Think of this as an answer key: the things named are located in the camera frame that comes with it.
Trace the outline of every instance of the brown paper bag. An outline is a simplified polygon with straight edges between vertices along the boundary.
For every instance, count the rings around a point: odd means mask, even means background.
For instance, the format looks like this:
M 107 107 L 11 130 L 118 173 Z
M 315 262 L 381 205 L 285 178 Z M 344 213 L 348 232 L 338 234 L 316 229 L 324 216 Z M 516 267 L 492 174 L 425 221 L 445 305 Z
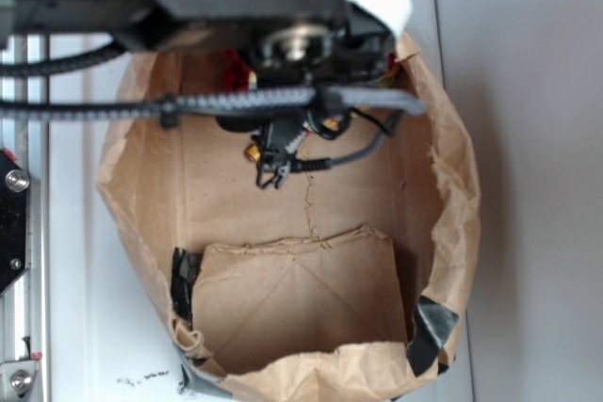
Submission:
M 467 132 L 418 52 L 408 37 L 399 43 L 395 86 L 414 91 L 428 115 L 405 118 L 397 136 L 369 158 L 331 171 L 291 175 L 280 190 L 254 186 L 255 167 L 242 157 L 249 137 L 222 131 L 212 118 L 186 117 L 169 131 L 156 121 L 112 124 L 99 189 L 172 340 L 193 374 L 212 382 L 206 388 L 219 388 L 219 394 L 239 400 L 381 401 L 434 380 L 438 368 L 453 362 L 478 255 L 480 188 Z M 219 91 L 228 64 L 220 53 L 135 56 L 120 97 Z M 334 142 L 310 137 L 301 156 L 343 155 L 363 148 L 373 136 L 374 126 L 356 120 Z M 394 265 L 396 272 L 379 286 L 386 300 L 381 308 L 349 315 L 355 298 L 348 283 L 331 291 L 328 300 L 316 301 L 317 291 L 308 289 L 307 278 L 293 270 L 274 303 L 261 302 L 272 297 L 267 286 L 252 297 L 254 284 L 276 278 L 278 266 L 289 265 L 286 260 L 300 249 L 307 252 L 308 244 L 343 244 L 321 258 L 304 254 L 316 265 L 309 271 L 324 274 L 318 285 L 330 285 L 329 275 L 350 281 L 357 269 L 345 257 L 358 254 L 361 236 L 370 239 L 371 250 L 381 249 L 381 241 L 391 244 L 389 268 Z M 193 288 L 192 324 L 172 308 L 176 247 L 207 257 Z M 375 255 L 380 258 L 372 265 L 385 275 L 387 250 L 383 253 Z M 250 256 L 263 261 L 251 265 Z M 336 265 L 325 265 L 327 261 Z M 371 284 L 364 291 L 377 287 Z M 401 299 L 390 297 L 395 285 Z M 291 309 L 287 293 L 295 294 L 291 303 L 307 308 L 309 315 L 333 313 L 349 322 L 339 323 L 339 332 L 329 340 L 325 335 L 333 332 L 317 328 L 323 325 L 318 319 L 293 338 L 258 341 L 260 327 L 268 337 L 274 331 L 275 338 L 286 336 L 270 325 L 282 322 L 282 313 Z M 247 322 L 240 314 L 251 305 L 242 303 L 243 298 L 261 305 L 261 316 Z M 230 314 L 223 306 L 227 300 L 234 308 Z M 389 316 L 386 306 L 391 306 Z M 204 313 L 215 318 L 206 319 Z M 383 339 L 363 336 L 352 321 L 363 316 L 371 326 L 366 330 L 379 321 L 393 333 Z M 213 323 L 220 319 L 222 328 Z M 396 330 L 391 326 L 397 322 L 405 325 Z M 233 328 L 242 332 L 229 331 Z

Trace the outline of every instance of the black bracket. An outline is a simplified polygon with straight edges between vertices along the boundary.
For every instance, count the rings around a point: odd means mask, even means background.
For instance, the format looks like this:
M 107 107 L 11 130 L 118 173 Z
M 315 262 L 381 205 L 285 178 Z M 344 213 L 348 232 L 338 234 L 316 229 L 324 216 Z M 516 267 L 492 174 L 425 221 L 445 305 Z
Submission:
M 0 0 L 0 49 L 7 45 L 15 21 L 16 0 Z
M 27 188 L 29 179 L 0 152 L 0 295 L 27 268 Z

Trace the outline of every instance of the black cable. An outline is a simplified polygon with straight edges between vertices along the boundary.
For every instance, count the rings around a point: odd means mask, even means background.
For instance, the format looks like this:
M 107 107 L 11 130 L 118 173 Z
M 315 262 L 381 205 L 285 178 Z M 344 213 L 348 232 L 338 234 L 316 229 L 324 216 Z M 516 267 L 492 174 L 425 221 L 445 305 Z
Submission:
M 385 125 L 381 121 L 377 120 L 375 117 L 373 117 L 372 115 L 368 114 L 367 112 L 364 112 L 364 111 L 362 111 L 362 110 L 360 110 L 359 108 L 356 108 L 356 107 L 352 107 L 350 109 L 350 112 L 358 115 L 361 118 L 364 118 L 365 120 L 368 120 L 368 121 L 372 122 L 379 129 L 381 129 L 384 134 L 388 134 L 389 136 L 392 136 L 394 134 L 394 131 L 390 131 L 389 129 L 387 129 L 385 127 Z
M 342 115 L 339 116 L 339 121 L 337 122 L 337 128 L 331 129 L 325 126 L 322 121 L 319 121 L 316 112 L 309 109 L 306 112 L 306 120 L 308 121 L 308 125 L 312 129 L 312 131 L 324 138 L 325 140 L 335 140 L 339 136 L 343 135 L 349 128 L 351 124 L 351 115 L 350 111 L 346 111 Z
M 0 77 L 46 77 L 63 72 L 79 71 L 100 65 L 124 54 L 126 49 L 116 41 L 77 56 L 66 56 L 37 63 L 0 64 Z
M 366 146 L 362 150 L 357 151 L 355 153 L 342 155 L 341 157 L 336 158 L 316 160 L 294 160 L 293 162 L 291 162 L 291 172 L 302 173 L 332 169 L 333 167 L 346 165 L 351 162 L 355 162 L 357 160 L 364 159 L 365 157 L 370 156 L 371 154 L 377 152 L 382 147 L 385 140 L 393 134 L 393 131 L 396 129 L 396 125 L 398 124 L 398 121 L 403 114 L 404 112 L 402 112 L 401 110 L 396 110 L 392 112 L 383 122 L 384 130 L 382 130 L 380 127 L 380 130 L 377 135 L 368 144 L 368 146 Z
M 425 111 L 425 105 L 406 91 L 382 88 L 340 88 L 344 105 L 395 108 L 413 115 Z M 362 91 L 364 101 L 354 90 Z M 21 121 L 95 121 L 178 117 L 185 114 L 213 116 L 270 116 L 282 109 L 308 106 L 317 91 L 310 87 L 266 88 L 242 93 L 218 93 L 200 96 L 167 96 L 147 102 L 110 104 L 48 104 L 7 102 L 0 99 L 0 118 Z

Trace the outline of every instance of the bolt head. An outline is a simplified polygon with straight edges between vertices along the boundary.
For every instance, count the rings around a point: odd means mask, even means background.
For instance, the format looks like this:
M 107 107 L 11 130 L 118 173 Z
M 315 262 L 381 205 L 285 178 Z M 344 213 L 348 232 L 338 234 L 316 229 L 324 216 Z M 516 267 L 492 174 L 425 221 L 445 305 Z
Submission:
M 292 37 L 281 43 L 281 49 L 285 53 L 285 58 L 291 63 L 302 61 L 308 51 L 310 41 L 305 37 Z
M 10 389 L 17 395 L 23 395 L 31 389 L 32 381 L 26 371 L 17 371 L 10 377 Z
M 10 268 L 13 270 L 19 270 L 21 267 L 23 267 L 23 261 L 20 259 L 13 259 L 10 261 Z
M 7 174 L 6 183 L 11 191 L 23 192 L 29 187 L 29 175 L 22 169 L 14 169 Z

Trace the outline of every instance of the gray cable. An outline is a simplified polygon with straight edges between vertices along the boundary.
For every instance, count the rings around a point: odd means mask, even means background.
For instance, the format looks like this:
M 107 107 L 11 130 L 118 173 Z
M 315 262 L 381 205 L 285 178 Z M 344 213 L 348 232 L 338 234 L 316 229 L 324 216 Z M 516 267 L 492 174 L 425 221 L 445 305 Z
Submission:
M 374 108 L 404 110 L 420 115 L 425 105 L 410 93 L 399 89 L 330 87 L 344 106 L 364 105 Z M 218 93 L 200 96 L 167 96 L 140 103 L 49 104 L 33 105 L 0 100 L 0 117 L 21 121 L 97 121 L 149 119 L 182 114 L 240 116 L 262 115 L 276 109 L 310 105 L 315 88 L 266 88 L 257 91 Z

